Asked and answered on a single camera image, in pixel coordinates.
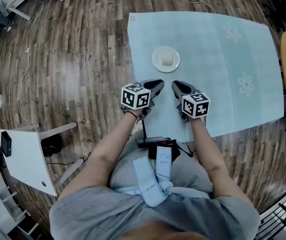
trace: flower pattern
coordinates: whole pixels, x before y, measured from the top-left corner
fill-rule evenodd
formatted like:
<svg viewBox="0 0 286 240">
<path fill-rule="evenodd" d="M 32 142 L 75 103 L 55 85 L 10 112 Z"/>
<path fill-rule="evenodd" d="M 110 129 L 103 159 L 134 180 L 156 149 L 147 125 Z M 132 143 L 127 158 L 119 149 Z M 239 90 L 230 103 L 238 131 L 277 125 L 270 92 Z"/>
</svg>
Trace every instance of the flower pattern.
<svg viewBox="0 0 286 240">
<path fill-rule="evenodd" d="M 250 96 L 250 92 L 254 90 L 254 86 L 251 84 L 253 78 L 245 72 L 242 74 L 242 78 L 239 78 L 237 81 L 241 85 L 241 88 L 239 89 L 239 92 L 241 94 L 245 93 L 247 97 Z"/>
<path fill-rule="evenodd" d="M 231 27 L 229 22 L 223 25 L 223 29 L 226 31 L 227 38 L 233 38 L 234 42 L 237 43 L 237 39 L 241 39 L 241 34 L 238 32 L 238 27 Z"/>
</svg>

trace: black box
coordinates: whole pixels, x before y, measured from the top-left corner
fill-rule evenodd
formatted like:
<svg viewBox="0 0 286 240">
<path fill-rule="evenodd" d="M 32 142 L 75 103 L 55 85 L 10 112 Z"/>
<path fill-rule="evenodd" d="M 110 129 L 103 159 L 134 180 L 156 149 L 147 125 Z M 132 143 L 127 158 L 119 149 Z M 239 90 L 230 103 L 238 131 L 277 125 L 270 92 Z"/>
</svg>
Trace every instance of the black box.
<svg viewBox="0 0 286 240">
<path fill-rule="evenodd" d="M 6 131 L 2 132 L 1 150 L 7 158 L 12 155 L 12 138 L 10 138 Z"/>
</svg>

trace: white plate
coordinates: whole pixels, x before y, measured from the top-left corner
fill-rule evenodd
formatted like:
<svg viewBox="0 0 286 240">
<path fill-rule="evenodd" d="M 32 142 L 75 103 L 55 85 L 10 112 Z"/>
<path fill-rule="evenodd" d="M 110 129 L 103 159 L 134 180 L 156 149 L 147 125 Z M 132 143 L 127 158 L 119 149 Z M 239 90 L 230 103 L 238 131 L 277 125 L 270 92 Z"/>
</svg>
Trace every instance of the white plate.
<svg viewBox="0 0 286 240">
<path fill-rule="evenodd" d="M 177 51 L 169 46 L 160 46 L 152 54 L 153 65 L 161 72 L 173 72 L 178 68 L 179 61 Z"/>
</svg>

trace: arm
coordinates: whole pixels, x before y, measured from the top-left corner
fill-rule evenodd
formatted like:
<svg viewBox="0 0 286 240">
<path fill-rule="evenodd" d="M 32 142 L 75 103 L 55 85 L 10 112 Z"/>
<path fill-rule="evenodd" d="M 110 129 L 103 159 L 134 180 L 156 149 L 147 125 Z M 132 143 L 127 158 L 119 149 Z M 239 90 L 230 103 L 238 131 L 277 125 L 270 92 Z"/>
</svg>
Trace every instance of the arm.
<svg viewBox="0 0 286 240">
<path fill-rule="evenodd" d="M 213 184 L 213 197 L 234 197 L 254 207 L 248 197 L 228 174 L 223 155 L 198 118 L 191 120 L 197 157 Z"/>
<path fill-rule="evenodd" d="M 137 116 L 141 110 L 132 110 Z M 84 187 L 106 186 L 124 146 L 131 134 L 136 118 L 125 113 L 116 127 L 104 136 L 88 158 L 82 171 L 62 191 L 61 198 Z"/>
</svg>

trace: red bracelet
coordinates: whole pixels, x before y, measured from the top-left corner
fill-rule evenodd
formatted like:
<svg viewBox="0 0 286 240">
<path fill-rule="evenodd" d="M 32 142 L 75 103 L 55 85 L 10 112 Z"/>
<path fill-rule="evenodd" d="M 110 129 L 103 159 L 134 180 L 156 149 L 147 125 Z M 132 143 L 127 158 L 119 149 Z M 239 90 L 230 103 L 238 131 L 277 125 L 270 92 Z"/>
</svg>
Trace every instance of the red bracelet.
<svg viewBox="0 0 286 240">
<path fill-rule="evenodd" d="M 138 117 L 131 111 L 126 111 L 125 113 L 131 113 L 134 117 L 136 117 L 136 120 L 138 120 Z"/>
</svg>

